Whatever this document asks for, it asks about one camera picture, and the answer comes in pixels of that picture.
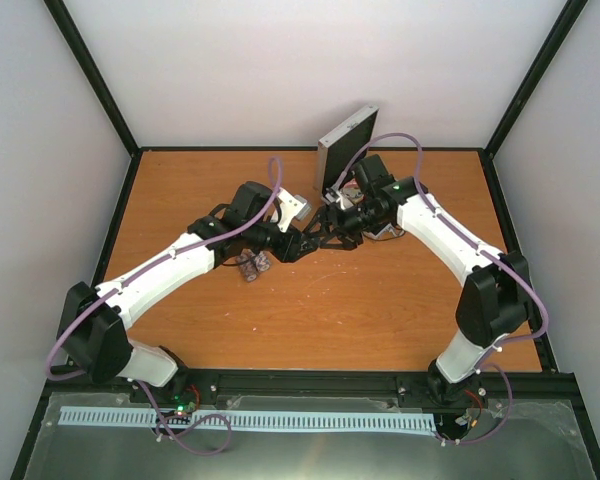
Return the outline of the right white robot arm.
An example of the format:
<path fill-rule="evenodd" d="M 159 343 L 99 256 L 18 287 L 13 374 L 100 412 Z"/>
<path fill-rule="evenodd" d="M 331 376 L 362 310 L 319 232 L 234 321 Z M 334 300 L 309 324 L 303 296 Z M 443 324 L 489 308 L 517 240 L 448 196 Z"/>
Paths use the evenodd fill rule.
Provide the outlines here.
<path fill-rule="evenodd" d="M 329 238 L 355 248 L 364 233 L 390 224 L 419 240 L 459 282 L 456 333 L 427 373 L 432 400 L 449 403 L 531 316 L 536 296 L 527 260 L 479 239 L 417 177 L 396 179 L 378 155 L 346 167 L 322 195 Z"/>

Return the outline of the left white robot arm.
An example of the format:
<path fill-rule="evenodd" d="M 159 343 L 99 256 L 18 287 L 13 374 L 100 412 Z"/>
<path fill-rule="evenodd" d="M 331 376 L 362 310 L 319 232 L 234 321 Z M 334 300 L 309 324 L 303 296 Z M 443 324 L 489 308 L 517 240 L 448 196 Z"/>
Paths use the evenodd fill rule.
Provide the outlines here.
<path fill-rule="evenodd" d="M 293 226 L 311 210 L 307 200 L 276 187 L 246 182 L 232 202 L 198 219 L 166 249 L 131 271 L 91 287 L 72 286 L 65 298 L 57 345 L 95 384 L 116 377 L 152 385 L 166 402 L 181 400 L 188 378 L 164 347 L 128 337 L 149 309 L 190 280 L 211 272 L 245 249 L 269 251 L 295 262 L 315 251 Z"/>

